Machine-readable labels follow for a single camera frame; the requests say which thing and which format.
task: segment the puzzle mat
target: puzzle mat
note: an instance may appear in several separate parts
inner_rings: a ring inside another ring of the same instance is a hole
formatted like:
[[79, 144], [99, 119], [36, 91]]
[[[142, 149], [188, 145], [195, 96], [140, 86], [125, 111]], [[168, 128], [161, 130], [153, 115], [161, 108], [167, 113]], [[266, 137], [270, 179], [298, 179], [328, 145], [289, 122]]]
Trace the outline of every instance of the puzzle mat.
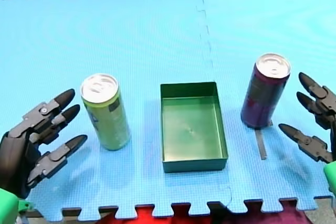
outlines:
[[[117, 218], [136, 216], [134, 206], [154, 205], [154, 216], [172, 215], [171, 204], [191, 203], [191, 215], [209, 213], [220, 201], [245, 212], [244, 200], [262, 200], [262, 211], [281, 211], [279, 199], [297, 198], [300, 210], [314, 197], [330, 197], [323, 164], [298, 150], [274, 126], [264, 130], [268, 158], [239, 110], [255, 59], [265, 51], [286, 55], [292, 76], [273, 117], [328, 140], [296, 101], [304, 71], [336, 89], [335, 0], [4, 0], [0, 1], [2, 101], [0, 130], [16, 125], [41, 101], [68, 88], [81, 104], [79, 86], [107, 72], [121, 83], [132, 141], [117, 152], [99, 146], [82, 108], [42, 152], [77, 134], [83, 147], [28, 200], [47, 220], [80, 207], [79, 220], [97, 220], [98, 208], [118, 207]], [[229, 151], [220, 172], [164, 174], [161, 163], [160, 83], [216, 81]]]

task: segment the can label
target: can label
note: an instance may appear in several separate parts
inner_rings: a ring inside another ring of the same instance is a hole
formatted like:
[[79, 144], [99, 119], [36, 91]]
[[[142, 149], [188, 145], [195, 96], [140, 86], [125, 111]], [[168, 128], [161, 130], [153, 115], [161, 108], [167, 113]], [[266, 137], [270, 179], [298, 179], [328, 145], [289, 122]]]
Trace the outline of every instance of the can label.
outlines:
[[83, 82], [81, 92], [100, 144], [108, 150], [125, 146], [131, 133], [117, 81], [106, 74], [96, 74]]
[[130, 139], [130, 129], [120, 96], [112, 104], [101, 108], [88, 106], [85, 101], [84, 104], [103, 147], [118, 150], [126, 145]]

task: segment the soda can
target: soda can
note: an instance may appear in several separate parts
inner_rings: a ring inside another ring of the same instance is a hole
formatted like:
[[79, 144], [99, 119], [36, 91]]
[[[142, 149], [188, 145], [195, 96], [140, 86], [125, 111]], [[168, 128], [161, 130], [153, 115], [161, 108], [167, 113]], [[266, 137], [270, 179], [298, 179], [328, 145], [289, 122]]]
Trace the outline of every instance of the soda can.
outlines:
[[96, 73], [83, 81], [80, 91], [100, 144], [111, 151], [125, 146], [131, 133], [117, 80]]
[[240, 114], [254, 129], [268, 126], [290, 75], [290, 63], [281, 55], [264, 54], [254, 64]]

